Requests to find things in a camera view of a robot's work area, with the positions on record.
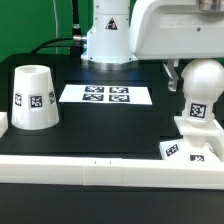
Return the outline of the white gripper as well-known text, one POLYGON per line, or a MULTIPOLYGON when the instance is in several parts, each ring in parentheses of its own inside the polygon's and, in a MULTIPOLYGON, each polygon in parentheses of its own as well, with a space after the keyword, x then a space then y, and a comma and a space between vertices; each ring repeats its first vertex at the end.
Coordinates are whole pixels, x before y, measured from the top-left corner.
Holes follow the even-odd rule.
POLYGON ((224 57, 224 7, 208 11, 200 0, 137 0, 129 46, 138 59, 167 59, 168 88, 180 90, 178 59, 224 57))

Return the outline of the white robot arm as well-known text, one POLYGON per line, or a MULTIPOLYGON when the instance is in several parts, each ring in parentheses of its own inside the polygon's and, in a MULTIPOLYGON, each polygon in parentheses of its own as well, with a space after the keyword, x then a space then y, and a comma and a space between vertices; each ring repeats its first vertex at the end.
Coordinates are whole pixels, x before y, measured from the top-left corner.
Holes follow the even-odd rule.
POLYGON ((177 89, 181 59, 224 57, 224 0, 93 0, 93 25, 82 62, 120 70, 162 60, 177 89))

